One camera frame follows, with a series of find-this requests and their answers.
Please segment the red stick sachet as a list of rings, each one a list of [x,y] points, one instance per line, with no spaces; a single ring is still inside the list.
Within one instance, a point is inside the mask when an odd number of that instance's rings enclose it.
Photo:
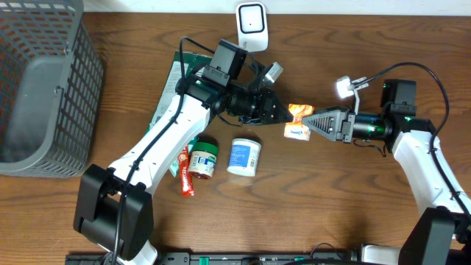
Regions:
[[[190,174],[188,173],[189,168],[189,152],[188,147],[184,147],[182,152],[177,157],[179,173],[181,179],[182,195],[184,197],[192,197],[194,195],[194,187]]]

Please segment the green-lid jar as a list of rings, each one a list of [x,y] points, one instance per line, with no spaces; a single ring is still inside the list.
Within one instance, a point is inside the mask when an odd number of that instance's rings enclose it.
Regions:
[[[189,174],[203,180],[211,179],[216,168],[218,153],[219,148],[216,145],[196,142],[190,154]]]

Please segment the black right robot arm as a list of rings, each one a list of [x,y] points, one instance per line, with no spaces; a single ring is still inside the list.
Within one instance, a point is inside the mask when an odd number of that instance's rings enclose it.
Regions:
[[[470,263],[470,198],[448,166],[429,120],[332,107],[302,118],[302,124],[331,141],[383,141],[406,174],[419,221],[401,248],[364,245],[359,263]]]

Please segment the white blue-label tub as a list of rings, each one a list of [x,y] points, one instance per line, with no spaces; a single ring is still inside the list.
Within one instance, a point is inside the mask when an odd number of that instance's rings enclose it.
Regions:
[[[235,138],[232,140],[227,171],[243,177],[256,175],[261,145],[253,140]]]

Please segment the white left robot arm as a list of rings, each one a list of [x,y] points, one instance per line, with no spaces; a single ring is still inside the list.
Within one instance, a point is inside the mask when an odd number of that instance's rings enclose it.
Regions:
[[[90,165],[81,177],[74,229],[110,251],[112,264],[156,261],[157,250],[149,242],[152,197],[170,165],[214,116],[227,111],[251,125],[293,119],[269,88],[247,92],[190,74],[176,90],[164,115],[129,152],[106,169]]]

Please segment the green 3M package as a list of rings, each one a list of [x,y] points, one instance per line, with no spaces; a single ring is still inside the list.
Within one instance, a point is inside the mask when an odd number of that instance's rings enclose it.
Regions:
[[[197,66],[202,64],[209,64],[211,61],[211,57],[184,52],[183,53],[183,61],[185,67],[185,74],[189,75],[189,73]],[[173,63],[171,65],[171,69],[169,71],[169,75],[166,80],[166,84],[163,87],[163,92],[155,109],[154,115],[152,120],[149,123],[148,129],[146,132],[149,132],[155,124],[162,118],[163,114],[166,112],[167,108],[169,107],[172,98],[177,94],[175,88],[177,87],[177,82],[181,78],[181,68],[180,68],[180,53],[175,52]]]

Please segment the orange snack packet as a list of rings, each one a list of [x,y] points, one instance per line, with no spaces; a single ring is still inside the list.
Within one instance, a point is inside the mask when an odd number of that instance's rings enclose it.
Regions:
[[[314,112],[314,107],[311,105],[290,104],[288,106],[288,110],[293,116],[293,121],[286,123],[283,136],[285,138],[291,138],[300,141],[309,141],[311,131],[308,127],[302,124],[302,119],[305,116],[312,115]]]

